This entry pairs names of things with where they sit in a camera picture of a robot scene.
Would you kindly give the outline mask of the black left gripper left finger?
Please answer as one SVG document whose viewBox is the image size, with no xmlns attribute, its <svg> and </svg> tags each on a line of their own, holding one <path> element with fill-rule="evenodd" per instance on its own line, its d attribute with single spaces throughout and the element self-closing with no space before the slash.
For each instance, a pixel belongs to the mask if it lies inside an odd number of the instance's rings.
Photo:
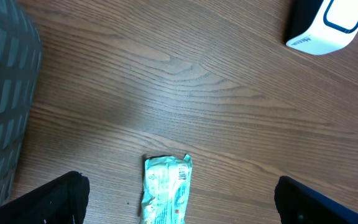
<svg viewBox="0 0 358 224">
<path fill-rule="evenodd" d="M 70 171 L 1 206 L 0 224 L 82 224 L 89 194 L 89 179 Z"/>
</svg>

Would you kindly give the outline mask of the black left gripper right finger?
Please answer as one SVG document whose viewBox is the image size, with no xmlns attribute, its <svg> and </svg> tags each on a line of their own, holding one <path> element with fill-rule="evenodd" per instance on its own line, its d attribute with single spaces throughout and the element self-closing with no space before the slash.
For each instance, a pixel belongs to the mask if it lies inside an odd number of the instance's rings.
<svg viewBox="0 0 358 224">
<path fill-rule="evenodd" d="M 281 176 L 274 201 L 282 224 L 358 224 L 358 213 L 289 176 Z"/>
</svg>

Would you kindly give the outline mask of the teal snack bar wrapper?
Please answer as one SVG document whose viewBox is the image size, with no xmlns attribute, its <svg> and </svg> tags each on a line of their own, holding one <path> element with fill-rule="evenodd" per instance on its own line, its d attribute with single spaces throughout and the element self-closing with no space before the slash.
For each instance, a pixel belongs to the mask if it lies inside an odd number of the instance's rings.
<svg viewBox="0 0 358 224">
<path fill-rule="evenodd" d="M 145 160 L 140 224 L 185 224 L 192 170 L 188 154 Z"/>
</svg>

